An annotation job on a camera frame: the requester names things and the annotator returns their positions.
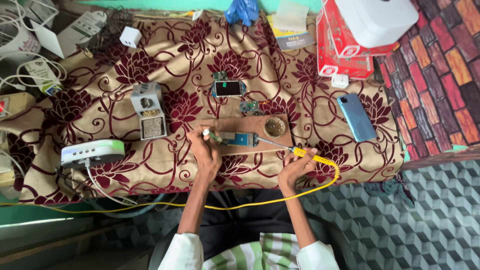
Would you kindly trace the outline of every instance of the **red cardboard box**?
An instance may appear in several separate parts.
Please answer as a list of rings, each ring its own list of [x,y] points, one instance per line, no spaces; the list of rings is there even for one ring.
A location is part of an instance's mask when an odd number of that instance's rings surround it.
[[[324,0],[322,10],[331,38],[335,41],[335,52],[340,58],[386,55],[395,47],[395,43],[374,48],[360,46],[353,38],[334,0]]]
[[[318,74],[331,77],[334,74],[348,74],[352,79],[364,80],[373,73],[372,57],[339,58],[323,11],[317,16],[317,57]]]

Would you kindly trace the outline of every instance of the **hand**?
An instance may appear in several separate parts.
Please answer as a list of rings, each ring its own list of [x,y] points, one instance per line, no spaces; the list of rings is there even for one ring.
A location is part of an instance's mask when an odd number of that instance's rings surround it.
[[[217,142],[210,139],[210,135],[203,136],[202,132],[207,128],[213,130],[209,126],[197,126],[187,133],[187,138],[192,142],[191,150],[197,159],[197,177],[199,176],[199,179],[206,180],[208,184],[211,184],[222,165],[222,157]]]
[[[293,193],[295,194],[295,182],[297,179],[315,169],[317,166],[317,161],[312,160],[313,157],[317,154],[318,150],[315,148],[305,148],[307,151],[303,158],[290,153],[285,158],[285,167],[278,174],[278,186],[280,190],[285,195],[286,193],[289,196]]]

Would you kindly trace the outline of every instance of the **black trousers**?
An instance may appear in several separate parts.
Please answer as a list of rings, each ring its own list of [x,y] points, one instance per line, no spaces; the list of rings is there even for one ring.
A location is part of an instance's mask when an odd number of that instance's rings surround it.
[[[280,190],[255,189],[253,202],[283,198]],[[239,205],[231,190],[208,194],[206,205],[234,207]],[[235,246],[258,241],[260,233],[295,233],[285,202],[248,207],[247,217],[240,219],[238,210],[205,209],[200,226],[204,260]]]

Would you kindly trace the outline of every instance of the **patterned tablecloth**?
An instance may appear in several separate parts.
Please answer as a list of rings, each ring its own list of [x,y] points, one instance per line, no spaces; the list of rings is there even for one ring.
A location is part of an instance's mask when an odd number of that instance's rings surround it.
[[[185,134],[195,121],[242,117],[239,103],[259,100],[266,114],[288,114],[297,146],[316,147],[320,156],[341,168],[336,184],[383,181],[392,178],[403,162],[396,124],[381,85],[365,81],[337,89],[329,78],[317,76],[314,45],[281,52],[264,15],[252,26],[228,25],[224,17],[204,12],[189,19],[134,21],[142,39],[137,49],[121,44],[89,59],[82,52],[62,64],[69,71],[66,89],[32,108],[0,122],[10,132],[13,158],[28,169],[17,178],[21,202],[49,204],[78,201],[55,174],[62,147],[115,138],[125,142],[126,156],[92,169],[111,195],[158,194],[188,191],[197,167]],[[315,33],[313,18],[308,29]],[[243,98],[213,98],[212,73],[225,70],[243,80]],[[130,93],[132,85],[159,82],[164,89],[167,138],[141,141],[139,120]],[[357,143],[336,97],[358,93],[378,137]],[[275,188],[284,151],[223,157],[213,188]],[[334,169],[319,164],[298,183],[315,187],[330,179]],[[68,174],[82,196],[94,196],[86,171]]]

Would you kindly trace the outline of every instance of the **phone display screen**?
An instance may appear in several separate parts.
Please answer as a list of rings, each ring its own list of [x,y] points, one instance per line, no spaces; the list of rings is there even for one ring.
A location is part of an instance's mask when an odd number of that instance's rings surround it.
[[[215,82],[215,90],[217,97],[225,96],[241,96],[240,82]]]

